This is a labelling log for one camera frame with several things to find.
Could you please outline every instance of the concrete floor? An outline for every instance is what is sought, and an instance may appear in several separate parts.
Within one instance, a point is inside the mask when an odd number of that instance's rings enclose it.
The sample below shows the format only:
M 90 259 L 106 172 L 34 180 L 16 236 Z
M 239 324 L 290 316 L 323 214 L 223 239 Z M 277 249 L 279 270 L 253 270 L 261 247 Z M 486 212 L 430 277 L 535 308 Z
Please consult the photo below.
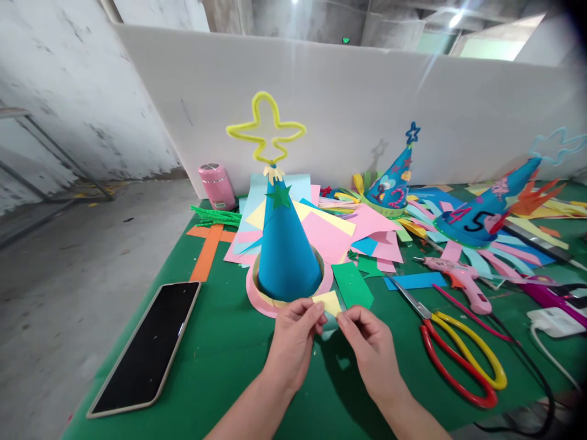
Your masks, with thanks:
M 196 201 L 188 180 L 132 183 L 0 251 L 0 438 L 61 435 Z

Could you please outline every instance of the power strip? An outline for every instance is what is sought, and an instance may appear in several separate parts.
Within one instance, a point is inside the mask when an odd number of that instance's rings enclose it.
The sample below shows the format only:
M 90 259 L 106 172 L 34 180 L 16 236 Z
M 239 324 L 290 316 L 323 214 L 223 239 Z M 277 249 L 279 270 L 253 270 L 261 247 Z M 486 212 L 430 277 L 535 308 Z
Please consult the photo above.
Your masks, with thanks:
M 548 336 L 560 338 L 585 332 L 585 327 L 573 319 L 567 312 L 558 307 L 533 310 L 526 313 L 532 324 Z

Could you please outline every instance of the yellow pipe cleaner star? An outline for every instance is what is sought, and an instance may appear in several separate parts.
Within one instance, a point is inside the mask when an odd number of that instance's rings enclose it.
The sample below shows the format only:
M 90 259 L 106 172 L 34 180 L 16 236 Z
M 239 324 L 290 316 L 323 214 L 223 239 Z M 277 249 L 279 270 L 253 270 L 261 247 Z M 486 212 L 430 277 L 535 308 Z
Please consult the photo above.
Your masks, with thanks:
M 261 103 L 262 100 L 269 102 L 269 105 L 271 106 L 271 112 L 273 113 L 273 124 L 274 124 L 275 128 L 277 128 L 278 130 L 283 130 L 283 129 L 287 129 L 287 128 L 296 128 L 298 130 L 296 133 L 294 133 L 291 136 L 274 137 L 271 140 L 271 143 L 273 144 L 273 146 L 283 153 L 281 156 L 278 156 L 275 159 L 267 159 L 267 158 L 264 158 L 263 156 L 261 156 L 261 153 L 265 150 L 265 147 L 267 146 L 267 141 L 265 140 L 264 137 L 252 136 L 250 134 L 242 133 L 243 131 L 254 130 L 255 128 L 259 127 L 259 125 L 260 125 L 259 104 Z M 285 147 L 283 147 L 282 145 L 280 145 L 279 143 L 280 142 L 292 142 L 292 141 L 295 141 L 296 139 L 299 139 L 304 134 L 306 134 L 306 127 L 298 122 L 282 122 L 282 121 L 280 121 L 279 107 L 277 106 L 275 99 L 273 99 L 273 97 L 267 92 L 258 92 L 254 96 L 253 102 L 251 104 L 253 107 L 254 120 L 252 122 L 245 122 L 242 124 L 229 125 L 228 127 L 226 127 L 226 133 L 228 133 L 229 136 L 232 136 L 235 139 L 240 139 L 240 140 L 246 141 L 246 142 L 255 142 L 255 143 L 259 144 L 259 146 L 257 148 L 255 148 L 255 151 L 253 152 L 253 158 L 256 161 L 264 162 L 265 164 L 267 164 L 263 174 L 264 175 L 268 174 L 269 181 L 271 182 L 271 184 L 273 184 L 273 179 L 275 179 L 275 178 L 277 178 L 278 180 L 283 180 L 283 175 L 284 175 L 283 171 L 278 169 L 275 165 L 277 162 L 285 159 L 288 154 L 287 149 Z

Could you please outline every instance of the red scissors handle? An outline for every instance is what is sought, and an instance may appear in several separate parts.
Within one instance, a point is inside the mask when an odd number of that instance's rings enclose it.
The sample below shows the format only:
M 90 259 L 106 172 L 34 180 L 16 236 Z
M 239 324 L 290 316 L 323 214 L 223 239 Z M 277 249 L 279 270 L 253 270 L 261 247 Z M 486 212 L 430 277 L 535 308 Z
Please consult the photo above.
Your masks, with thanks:
M 426 351 L 432 360 L 432 363 L 438 371 L 445 377 L 446 380 L 450 382 L 450 384 L 469 402 L 474 403 L 475 405 L 485 408 L 491 409 L 497 405 L 497 394 L 493 387 L 487 382 L 483 376 L 479 374 L 477 370 L 465 359 L 463 359 L 456 351 L 454 351 L 448 344 L 438 335 L 434 327 L 432 326 L 432 321 L 424 320 L 424 325 L 420 326 L 420 331 L 422 332 L 422 338 L 424 339 L 424 345 L 426 346 Z M 475 394 L 472 394 L 468 391 L 463 385 L 457 382 L 457 380 L 451 376 L 451 374 L 447 371 L 447 369 L 440 363 L 438 356 L 436 355 L 436 351 L 434 351 L 434 347 L 432 346 L 432 340 L 430 339 L 430 335 L 434 338 L 436 343 L 440 345 L 445 352 L 451 355 L 451 357 L 457 361 L 467 372 L 475 378 L 475 380 L 483 387 L 485 390 L 486 397 L 479 397 Z

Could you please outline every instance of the yellow scissors handle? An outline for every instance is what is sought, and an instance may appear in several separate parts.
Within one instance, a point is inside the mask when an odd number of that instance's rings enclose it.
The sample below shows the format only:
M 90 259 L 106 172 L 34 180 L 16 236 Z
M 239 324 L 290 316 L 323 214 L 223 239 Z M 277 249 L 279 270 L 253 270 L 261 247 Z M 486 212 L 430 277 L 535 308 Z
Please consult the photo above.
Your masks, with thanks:
M 463 353 L 463 355 L 469 361 L 469 363 L 475 368 L 475 370 L 479 372 L 479 374 L 481 374 L 487 380 L 487 382 L 490 383 L 490 385 L 493 388 L 495 388 L 496 390 L 502 390 L 506 386 L 508 386 L 508 378 L 506 377 L 506 372 L 503 370 L 503 367 L 501 366 L 499 360 L 497 359 L 493 351 L 491 351 L 491 348 L 489 348 L 489 346 L 477 335 L 477 333 L 475 333 L 469 327 L 464 325 L 462 322 L 457 321 L 453 317 L 445 315 L 442 312 L 434 312 L 432 314 L 432 321 L 436 322 L 436 324 L 441 326 L 449 334 L 449 336 L 452 338 L 453 341 L 455 341 L 455 343 L 459 347 L 459 350 Z M 471 339 L 473 339 L 473 341 L 479 346 L 481 351 L 485 354 L 487 360 L 489 360 L 489 363 L 493 368 L 493 372 L 495 373 L 495 379 L 491 379 L 487 375 L 487 373 L 483 371 L 483 368 L 481 368 L 477 360 L 473 357 L 473 355 L 471 354 L 463 340 L 447 323 L 459 328 L 463 332 L 467 333 L 471 337 Z

